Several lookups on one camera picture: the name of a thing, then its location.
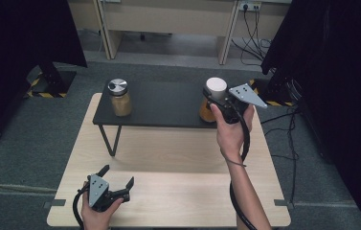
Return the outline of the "black curtain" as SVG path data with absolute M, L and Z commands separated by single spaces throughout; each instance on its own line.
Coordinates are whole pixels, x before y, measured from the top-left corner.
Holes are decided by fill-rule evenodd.
M 67 0 L 0 0 L 0 126 L 33 68 L 87 65 Z
M 291 0 L 261 65 L 295 80 L 323 149 L 361 211 L 361 0 Z

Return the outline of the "grey tape piece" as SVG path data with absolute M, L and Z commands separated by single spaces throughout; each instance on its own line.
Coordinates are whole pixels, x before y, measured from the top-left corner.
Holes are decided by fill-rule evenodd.
M 51 209 L 52 207 L 56 206 L 64 206 L 66 199 L 53 199 L 51 201 L 46 201 L 43 204 L 44 209 Z
M 295 208 L 294 204 L 290 200 L 275 199 L 274 203 L 275 203 L 276 206 L 286 207 L 288 210 L 291 210 L 291 209 Z

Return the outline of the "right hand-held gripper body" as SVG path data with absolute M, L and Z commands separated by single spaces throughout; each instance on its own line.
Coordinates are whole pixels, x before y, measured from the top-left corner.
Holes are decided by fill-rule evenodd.
M 211 99 L 211 104 L 215 104 L 219 108 L 228 124 L 238 123 L 249 104 L 262 108 L 267 107 L 267 103 L 253 91 L 248 83 L 226 89 L 225 97 L 222 100 L 217 100 L 213 96 Z

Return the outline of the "person's right hand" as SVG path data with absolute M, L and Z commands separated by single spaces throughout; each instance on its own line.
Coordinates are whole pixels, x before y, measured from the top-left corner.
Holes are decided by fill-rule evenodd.
M 228 124 L 225 122 L 220 109 L 214 104 L 210 104 L 210 109 L 216 119 L 217 134 L 216 140 L 222 156 L 227 162 L 242 165 L 243 160 L 240 156 L 240 149 L 244 143 L 243 129 L 252 130 L 252 122 L 255 108 L 250 104 L 243 113 L 245 125 Z

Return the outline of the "person's left hand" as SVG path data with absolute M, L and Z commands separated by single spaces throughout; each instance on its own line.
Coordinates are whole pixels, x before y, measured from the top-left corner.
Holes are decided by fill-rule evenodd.
M 88 193 L 82 195 L 82 205 L 80 214 L 83 221 L 84 230 L 108 230 L 109 223 L 113 214 L 119 209 L 123 203 L 123 199 L 119 198 L 114 201 L 111 206 L 104 212 L 94 211 L 88 203 Z

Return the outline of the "thin black wrist band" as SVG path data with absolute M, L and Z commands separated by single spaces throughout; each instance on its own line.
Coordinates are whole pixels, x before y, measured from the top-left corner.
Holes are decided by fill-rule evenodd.
M 238 162 L 232 161 L 232 160 L 227 159 L 227 158 L 225 158 L 225 161 L 226 161 L 227 163 L 234 164 L 234 165 L 238 165 L 238 166 L 241 166 L 241 167 L 243 167 L 243 168 L 246 168 L 246 167 L 247 167 L 247 166 L 246 166 L 246 165 L 244 165 L 244 164 L 241 164 L 241 163 L 238 163 Z

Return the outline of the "silver lid glass spice jar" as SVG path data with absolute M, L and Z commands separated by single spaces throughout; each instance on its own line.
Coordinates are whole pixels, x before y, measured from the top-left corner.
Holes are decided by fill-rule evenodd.
M 107 84 L 108 93 L 116 116 L 128 116 L 132 111 L 132 103 L 128 91 L 128 83 L 123 79 L 114 79 Z

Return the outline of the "white lid glass spice jar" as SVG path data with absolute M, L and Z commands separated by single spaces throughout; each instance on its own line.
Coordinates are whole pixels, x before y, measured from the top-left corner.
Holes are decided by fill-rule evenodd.
M 203 90 L 210 92 L 211 95 L 217 100 L 222 100 L 225 97 L 226 89 L 226 81 L 218 77 L 209 78 L 203 87 Z M 203 98 L 203 101 L 200 105 L 199 116 L 204 122 L 207 123 L 213 123 L 215 121 L 214 114 L 210 110 L 208 99 L 206 97 Z

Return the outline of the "beige wooden desk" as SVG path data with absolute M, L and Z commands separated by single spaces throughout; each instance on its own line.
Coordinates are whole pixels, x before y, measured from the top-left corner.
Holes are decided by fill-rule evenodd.
M 246 0 L 67 0 L 79 29 L 101 33 L 108 59 L 116 57 L 125 32 L 210 35 L 216 38 L 218 63 L 226 63 L 231 39 L 246 37 L 243 20 L 259 37 L 272 39 L 292 0 L 261 2 L 260 10 L 241 11 Z

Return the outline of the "white wall power outlet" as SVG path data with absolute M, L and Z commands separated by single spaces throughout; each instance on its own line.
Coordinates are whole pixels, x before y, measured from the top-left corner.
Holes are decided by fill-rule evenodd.
M 241 1 L 238 8 L 243 12 L 258 12 L 261 7 L 261 2 L 256 1 Z

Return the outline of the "black shelf rack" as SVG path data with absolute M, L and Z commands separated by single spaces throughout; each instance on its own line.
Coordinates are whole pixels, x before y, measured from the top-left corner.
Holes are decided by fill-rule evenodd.
M 128 84 L 131 113 L 118 117 L 108 91 L 102 91 L 93 124 L 98 126 L 110 156 L 115 156 L 122 126 L 215 128 L 198 115 L 203 85 L 198 83 L 131 81 Z

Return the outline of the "black stand base hazard tape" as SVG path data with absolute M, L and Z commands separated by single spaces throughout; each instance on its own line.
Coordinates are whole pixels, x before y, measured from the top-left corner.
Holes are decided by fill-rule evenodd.
M 52 62 L 39 64 L 40 73 L 31 83 L 28 97 L 64 98 L 77 74 L 76 71 L 59 71 Z
M 272 85 L 270 80 L 253 79 L 249 81 L 254 92 L 268 105 L 292 106 L 291 98 L 286 85 Z

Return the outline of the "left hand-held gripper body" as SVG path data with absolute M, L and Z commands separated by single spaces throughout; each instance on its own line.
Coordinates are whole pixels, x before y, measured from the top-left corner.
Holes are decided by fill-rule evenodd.
M 124 202 L 128 202 L 130 194 L 125 188 L 112 192 L 109 190 L 109 183 L 102 177 L 96 174 L 90 175 L 88 203 L 94 211 L 106 211 L 119 198 L 122 198 Z

